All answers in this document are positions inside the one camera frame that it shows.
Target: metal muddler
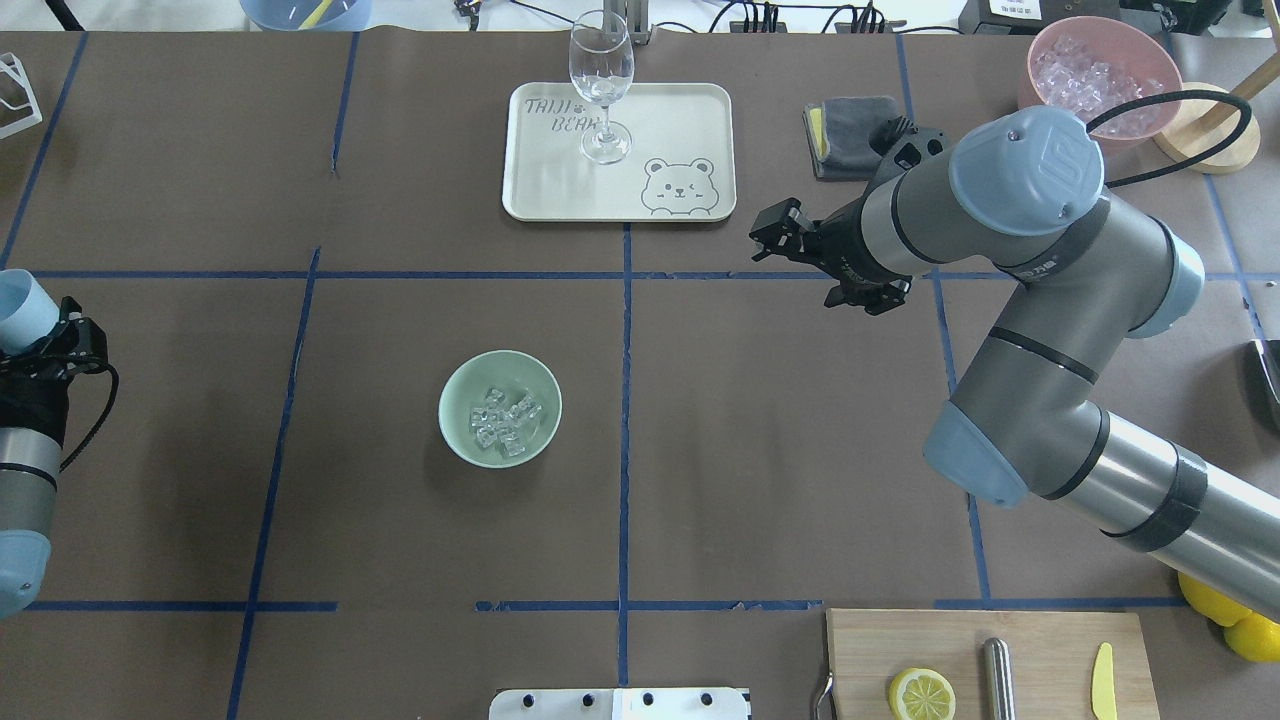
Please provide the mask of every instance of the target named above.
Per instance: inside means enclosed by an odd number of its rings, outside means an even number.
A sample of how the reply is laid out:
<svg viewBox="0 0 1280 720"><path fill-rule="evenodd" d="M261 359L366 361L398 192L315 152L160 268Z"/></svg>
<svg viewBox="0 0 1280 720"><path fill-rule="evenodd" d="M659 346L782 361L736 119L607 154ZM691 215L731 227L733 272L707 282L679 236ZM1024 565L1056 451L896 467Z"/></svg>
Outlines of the metal muddler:
<svg viewBox="0 0 1280 720"><path fill-rule="evenodd" d="M991 720L1015 720L1014 671L1009 660L1009 643L1000 638L988 638L982 643L982 656L987 666Z"/></svg>

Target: wine glass stem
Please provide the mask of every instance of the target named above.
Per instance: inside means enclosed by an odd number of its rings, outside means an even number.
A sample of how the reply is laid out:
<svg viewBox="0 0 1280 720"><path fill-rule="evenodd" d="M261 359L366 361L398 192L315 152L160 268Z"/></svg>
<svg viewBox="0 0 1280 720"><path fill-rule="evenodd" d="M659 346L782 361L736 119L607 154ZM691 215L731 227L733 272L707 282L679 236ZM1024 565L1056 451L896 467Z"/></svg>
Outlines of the wine glass stem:
<svg viewBox="0 0 1280 720"><path fill-rule="evenodd" d="M600 142L605 145L612 145L616 140L613 137L613 128L609 127L609 106L604 106L604 124L600 127Z"/></svg>

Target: wooden cutting board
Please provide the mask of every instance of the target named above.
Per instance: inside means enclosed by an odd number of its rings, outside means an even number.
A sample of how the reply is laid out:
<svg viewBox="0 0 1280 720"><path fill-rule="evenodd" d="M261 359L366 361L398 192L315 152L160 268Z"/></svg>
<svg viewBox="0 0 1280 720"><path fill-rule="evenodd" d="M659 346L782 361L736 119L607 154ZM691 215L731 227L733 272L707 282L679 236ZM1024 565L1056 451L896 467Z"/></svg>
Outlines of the wooden cutting board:
<svg viewBox="0 0 1280 720"><path fill-rule="evenodd" d="M1103 642L1115 648L1120 720L1160 720L1137 615L983 610L828 610L836 716L891 720L893 676L932 667L955 688L956 720L986 720L982 643L991 637L1009 643L1019 720L1094 720L1089 685Z"/></svg>

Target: bear drawing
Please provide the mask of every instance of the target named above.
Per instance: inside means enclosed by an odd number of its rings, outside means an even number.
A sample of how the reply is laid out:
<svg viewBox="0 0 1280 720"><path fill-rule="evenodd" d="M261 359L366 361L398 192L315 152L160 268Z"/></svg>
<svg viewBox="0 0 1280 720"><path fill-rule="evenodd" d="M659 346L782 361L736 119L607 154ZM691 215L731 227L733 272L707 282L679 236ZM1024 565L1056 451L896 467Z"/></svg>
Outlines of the bear drawing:
<svg viewBox="0 0 1280 720"><path fill-rule="evenodd" d="M644 206L654 215L709 217L719 202L712 183L712 161L699 158L687 165L668 164L654 158L644 164L649 182L640 195Z"/></svg>

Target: pink bowl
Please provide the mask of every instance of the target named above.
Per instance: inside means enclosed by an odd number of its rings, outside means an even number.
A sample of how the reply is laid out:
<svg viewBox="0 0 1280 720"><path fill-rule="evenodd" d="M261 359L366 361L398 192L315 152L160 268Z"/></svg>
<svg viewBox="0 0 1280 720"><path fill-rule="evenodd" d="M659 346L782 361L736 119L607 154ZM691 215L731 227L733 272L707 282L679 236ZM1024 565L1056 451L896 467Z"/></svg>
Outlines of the pink bowl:
<svg viewBox="0 0 1280 720"><path fill-rule="evenodd" d="M1044 97L1041 96L1032 79L1032 63L1052 49L1057 38L1064 35L1087 44L1098 60L1117 65L1138 82L1148 78L1160 81L1165 86L1165 92L1183 87L1183 76L1178 72L1174 59L1144 32L1110 18L1082 15L1050 24L1032 41L1032 47L1027 51L1021 79L1018 83L1019 108L1044 104ZM1156 122L1140 137L1110 137L1097 133L1092 133L1089 137L1098 141L1103 152L1133 147L1164 129L1178 114L1179 105L1180 102L1157 105Z"/></svg>

